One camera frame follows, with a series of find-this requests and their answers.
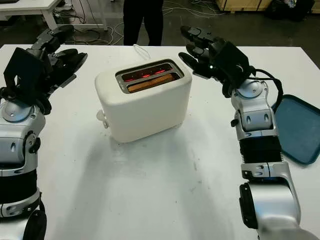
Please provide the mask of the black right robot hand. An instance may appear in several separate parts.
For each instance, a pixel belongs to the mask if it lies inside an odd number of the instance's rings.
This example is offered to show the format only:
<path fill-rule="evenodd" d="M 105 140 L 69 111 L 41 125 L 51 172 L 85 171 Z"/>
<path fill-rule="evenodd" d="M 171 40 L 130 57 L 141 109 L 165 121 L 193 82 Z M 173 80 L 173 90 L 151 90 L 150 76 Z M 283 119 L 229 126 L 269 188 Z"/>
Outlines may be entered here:
<path fill-rule="evenodd" d="M 243 67 L 233 59 L 238 51 L 232 43 L 198 27 L 183 25 L 180 33 L 190 43 L 185 46 L 187 52 L 178 56 L 194 75 L 222 83 L 242 76 Z"/>

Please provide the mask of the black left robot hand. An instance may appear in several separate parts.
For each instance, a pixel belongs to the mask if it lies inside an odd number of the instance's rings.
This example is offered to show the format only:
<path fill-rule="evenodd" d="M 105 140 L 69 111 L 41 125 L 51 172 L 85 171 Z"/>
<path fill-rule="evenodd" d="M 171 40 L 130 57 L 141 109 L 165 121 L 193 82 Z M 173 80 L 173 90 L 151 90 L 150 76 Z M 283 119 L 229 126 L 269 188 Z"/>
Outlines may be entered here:
<path fill-rule="evenodd" d="M 88 54 L 69 48 L 57 52 L 74 33 L 71 24 L 44 30 L 26 51 L 39 59 L 43 70 L 35 89 L 49 97 L 56 89 L 64 88 L 75 78 L 75 72 L 85 63 Z"/>

